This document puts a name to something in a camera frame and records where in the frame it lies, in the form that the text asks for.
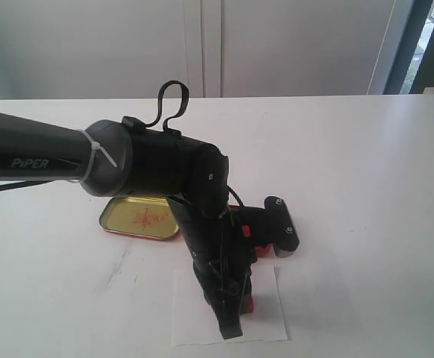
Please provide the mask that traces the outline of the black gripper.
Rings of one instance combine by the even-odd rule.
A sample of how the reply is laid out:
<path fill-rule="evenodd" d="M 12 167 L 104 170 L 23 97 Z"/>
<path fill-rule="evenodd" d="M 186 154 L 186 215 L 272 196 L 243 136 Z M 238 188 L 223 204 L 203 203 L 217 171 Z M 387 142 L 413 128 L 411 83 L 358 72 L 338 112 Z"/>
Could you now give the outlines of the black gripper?
<path fill-rule="evenodd" d="M 240 306 L 251 298 L 251 264 L 257 258 L 237 233 L 230 208 L 219 219 L 197 218 L 190 222 L 189 251 L 219 326 L 238 325 Z"/>

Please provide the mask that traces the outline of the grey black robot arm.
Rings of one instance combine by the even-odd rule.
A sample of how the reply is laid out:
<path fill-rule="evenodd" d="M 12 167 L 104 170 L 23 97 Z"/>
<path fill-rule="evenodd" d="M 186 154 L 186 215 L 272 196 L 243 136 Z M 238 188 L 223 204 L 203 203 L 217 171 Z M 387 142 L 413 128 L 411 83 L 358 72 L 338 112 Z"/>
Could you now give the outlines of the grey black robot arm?
<path fill-rule="evenodd" d="M 217 147 L 139 120 L 101 120 L 79 131 L 0 113 L 0 191 L 65 180 L 96 197 L 167 200 L 194 273 L 225 339 L 242 335 L 251 273 L 228 204 L 229 160 Z"/>

